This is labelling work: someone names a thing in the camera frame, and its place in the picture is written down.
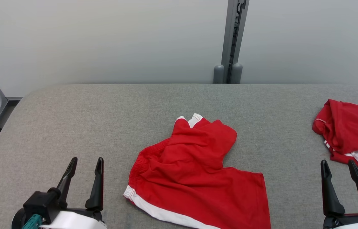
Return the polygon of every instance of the red fabric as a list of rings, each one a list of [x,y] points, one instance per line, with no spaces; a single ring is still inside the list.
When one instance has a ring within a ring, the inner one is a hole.
[[[314,120],[313,130],[330,145],[331,160],[348,164],[354,158],[344,154],[358,150],[358,105],[328,100]]]
[[[224,168],[237,133],[217,120],[176,121],[170,138],[138,155],[129,185],[148,203],[222,229],[270,229],[262,173]]]

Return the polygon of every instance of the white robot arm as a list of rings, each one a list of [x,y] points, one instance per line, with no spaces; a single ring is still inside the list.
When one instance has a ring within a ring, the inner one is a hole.
[[[348,163],[351,178],[358,191],[358,167],[353,160]],[[326,216],[323,229],[358,229],[358,213],[346,214],[344,206],[340,204],[331,183],[331,171],[327,161],[321,161],[321,187],[323,191],[323,213]]]
[[[106,229],[102,221],[104,160],[99,158],[94,174],[93,188],[86,201],[86,209],[67,207],[67,193],[77,166],[77,157],[70,161],[56,188],[36,191],[24,203],[12,220],[12,229]]]

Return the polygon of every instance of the white trim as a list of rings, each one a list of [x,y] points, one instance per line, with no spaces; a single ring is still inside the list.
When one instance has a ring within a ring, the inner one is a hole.
[[[179,119],[184,119],[184,120],[186,120],[186,119],[185,119],[185,117],[184,117],[183,115],[182,115],[182,116],[180,116],[180,117],[178,117],[178,118],[176,119],[176,121],[177,121],[177,120],[179,120]]]
[[[189,120],[189,126],[190,128],[193,128],[196,123],[200,122],[202,120],[203,116],[201,116],[198,113],[194,113],[192,119]]]
[[[324,144],[327,146],[328,149],[330,149],[330,145],[327,143],[327,140],[324,141]]]
[[[152,217],[167,221],[171,223],[176,223],[183,226],[189,226],[199,229],[219,229],[218,227],[206,225],[200,221],[197,221],[189,216],[164,210],[163,208],[154,206],[146,202],[142,197],[140,197],[131,186],[127,186],[124,197],[134,202],[134,204],[140,209],[144,210],[146,213],[150,214]]]
[[[324,122],[324,123],[327,123],[325,120],[323,120],[323,119],[315,119],[315,121],[322,121],[322,122]]]

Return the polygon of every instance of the red jersey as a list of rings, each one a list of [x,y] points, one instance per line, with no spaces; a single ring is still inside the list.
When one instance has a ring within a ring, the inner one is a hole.
[[[331,160],[348,164],[353,159],[350,154],[358,151],[358,105],[328,100],[314,120],[313,130],[326,139]]]

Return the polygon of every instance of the gray fabric surface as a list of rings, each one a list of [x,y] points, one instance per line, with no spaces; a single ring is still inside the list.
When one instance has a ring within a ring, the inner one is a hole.
[[[105,160],[103,219],[109,228],[182,228],[151,218],[122,196],[139,151],[168,136],[177,117],[199,113],[238,133],[225,166],[262,172],[272,228],[322,227],[320,161],[329,158],[312,123],[328,98],[358,104],[358,88],[336,85],[69,85],[36,91],[0,134],[0,228],[34,191],[56,186],[78,166],[70,207],[89,197],[97,158]],[[358,212],[348,166],[332,162],[347,212]]]

